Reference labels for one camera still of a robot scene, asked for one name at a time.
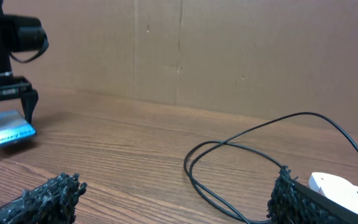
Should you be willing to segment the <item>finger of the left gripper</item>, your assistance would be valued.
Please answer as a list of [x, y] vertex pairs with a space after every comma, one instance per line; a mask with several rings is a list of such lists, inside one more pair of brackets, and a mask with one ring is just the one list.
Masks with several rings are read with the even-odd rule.
[[24, 118], [29, 124], [32, 123], [32, 115], [38, 100], [39, 100], [39, 95], [37, 90], [31, 90], [31, 91], [23, 92], [21, 94], [21, 103], [24, 112]]

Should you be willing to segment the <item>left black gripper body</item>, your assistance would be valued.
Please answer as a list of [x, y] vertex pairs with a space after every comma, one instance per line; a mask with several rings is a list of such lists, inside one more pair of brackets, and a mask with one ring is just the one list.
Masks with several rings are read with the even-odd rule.
[[0, 77], [0, 101], [23, 98], [30, 93], [32, 84], [25, 77]]

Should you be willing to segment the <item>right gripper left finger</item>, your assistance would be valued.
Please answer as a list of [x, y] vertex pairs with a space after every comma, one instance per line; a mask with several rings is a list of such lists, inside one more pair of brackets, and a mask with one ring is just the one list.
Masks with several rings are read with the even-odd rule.
[[85, 194], [87, 183], [79, 174], [48, 179], [33, 190], [0, 207], [0, 224], [72, 224], [76, 205]]

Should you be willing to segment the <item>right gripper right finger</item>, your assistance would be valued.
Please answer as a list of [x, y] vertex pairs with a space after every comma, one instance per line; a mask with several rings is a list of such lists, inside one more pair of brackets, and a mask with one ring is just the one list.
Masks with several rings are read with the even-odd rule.
[[271, 199], [267, 218], [278, 224], [358, 224], [358, 214], [323, 197], [291, 178], [282, 166]]

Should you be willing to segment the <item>blue-screen smartphone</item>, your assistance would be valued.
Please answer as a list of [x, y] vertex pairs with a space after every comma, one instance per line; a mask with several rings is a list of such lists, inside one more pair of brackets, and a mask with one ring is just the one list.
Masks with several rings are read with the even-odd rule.
[[0, 112], [0, 147], [26, 141], [36, 135], [35, 128], [19, 111]]

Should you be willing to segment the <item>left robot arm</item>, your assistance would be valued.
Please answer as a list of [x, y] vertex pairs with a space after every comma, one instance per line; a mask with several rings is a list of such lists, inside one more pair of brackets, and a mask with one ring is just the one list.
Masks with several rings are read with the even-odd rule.
[[0, 101], [19, 98], [31, 123], [38, 92], [28, 79], [13, 75], [11, 60], [29, 63], [45, 53], [49, 42], [38, 18], [5, 14], [2, 4], [0, 0]]

